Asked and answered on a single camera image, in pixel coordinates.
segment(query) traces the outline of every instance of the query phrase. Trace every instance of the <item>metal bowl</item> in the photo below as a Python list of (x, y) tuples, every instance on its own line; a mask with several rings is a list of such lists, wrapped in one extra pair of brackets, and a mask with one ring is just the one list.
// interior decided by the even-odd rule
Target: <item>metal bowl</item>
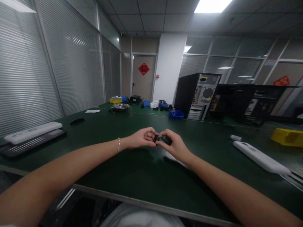
[(130, 108), (129, 104), (124, 104), (124, 103), (117, 103), (112, 105), (111, 107), (114, 111), (118, 111), (118, 112), (126, 112), (128, 111), (128, 109)]

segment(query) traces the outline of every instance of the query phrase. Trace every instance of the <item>hand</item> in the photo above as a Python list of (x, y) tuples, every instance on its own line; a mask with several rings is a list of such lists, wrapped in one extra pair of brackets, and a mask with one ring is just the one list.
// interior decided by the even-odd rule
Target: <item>hand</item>
[(163, 147), (165, 150), (171, 153), (171, 155), (173, 155), (180, 162), (183, 163), (188, 162), (188, 160), (192, 156), (192, 153), (185, 146), (181, 136), (179, 136), (178, 134), (174, 133), (169, 129), (165, 129), (165, 131), (161, 132), (160, 136), (169, 137), (173, 142), (169, 146), (162, 141), (156, 141), (157, 145), (159, 144), (161, 147)]
[(152, 127), (140, 129), (131, 136), (127, 137), (128, 148), (138, 148), (141, 146), (155, 147), (154, 143), (156, 131)]

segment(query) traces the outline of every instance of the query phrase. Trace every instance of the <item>wooden door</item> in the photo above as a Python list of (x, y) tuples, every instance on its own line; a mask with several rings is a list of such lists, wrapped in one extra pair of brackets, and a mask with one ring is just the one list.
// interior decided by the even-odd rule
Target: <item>wooden door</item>
[[(156, 56), (134, 56), (133, 62), (132, 95), (141, 96), (144, 100), (152, 102), (152, 85), (155, 76)], [(147, 65), (149, 70), (143, 75), (139, 68), (144, 63)]]

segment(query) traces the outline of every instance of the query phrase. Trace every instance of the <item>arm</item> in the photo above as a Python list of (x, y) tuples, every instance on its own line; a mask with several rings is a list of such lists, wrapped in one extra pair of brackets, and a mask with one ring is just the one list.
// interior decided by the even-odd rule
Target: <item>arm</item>
[[(155, 130), (141, 129), (120, 139), (119, 152), (140, 146), (155, 147)], [(80, 148), (36, 169), (0, 195), (0, 225), (37, 226), (51, 202), (68, 186), (115, 156), (119, 141)]]
[(303, 226), (302, 221), (262, 193), (192, 154), (182, 138), (166, 129), (160, 133), (173, 141), (157, 141), (177, 160), (194, 171), (244, 226)]

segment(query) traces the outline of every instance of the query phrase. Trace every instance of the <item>forearm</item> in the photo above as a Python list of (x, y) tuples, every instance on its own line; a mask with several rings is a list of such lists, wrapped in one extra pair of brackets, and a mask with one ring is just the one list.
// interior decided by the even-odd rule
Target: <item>forearm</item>
[(244, 226), (302, 226), (292, 213), (235, 177), (191, 155), (185, 164), (224, 202)]
[[(23, 177), (0, 196), (0, 224), (38, 225), (51, 202), (64, 189), (116, 155), (118, 143), (113, 140), (80, 148)], [(120, 151), (127, 147), (127, 138), (122, 138)]]

